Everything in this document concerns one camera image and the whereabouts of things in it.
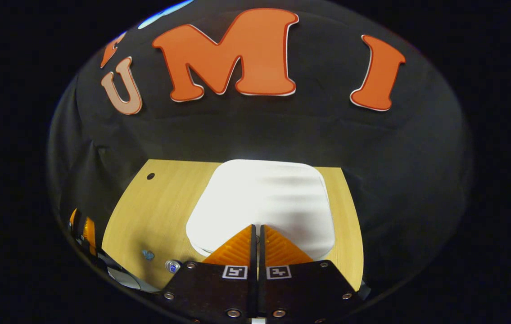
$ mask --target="blue object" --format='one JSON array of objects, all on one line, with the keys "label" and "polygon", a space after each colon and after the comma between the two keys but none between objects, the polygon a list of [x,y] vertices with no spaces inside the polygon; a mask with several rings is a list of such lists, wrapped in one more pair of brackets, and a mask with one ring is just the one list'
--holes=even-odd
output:
[{"label": "blue object", "polygon": [[168,14],[170,14],[172,12],[175,12],[175,11],[177,11],[177,10],[187,6],[191,2],[193,2],[193,0],[186,0],[186,1],[180,2],[179,4],[174,4],[173,6],[167,8],[167,9],[163,9],[160,12],[154,14],[153,16],[147,18],[144,22],[142,22],[140,24],[139,27],[137,27],[137,29],[143,29],[143,28],[153,24],[159,18],[161,18],[161,17],[163,17],[165,15],[168,15]]},{"label": "blue object", "polygon": [[155,254],[149,252],[148,250],[143,250],[142,252],[144,253],[144,257],[146,260],[151,260],[155,257]]}]

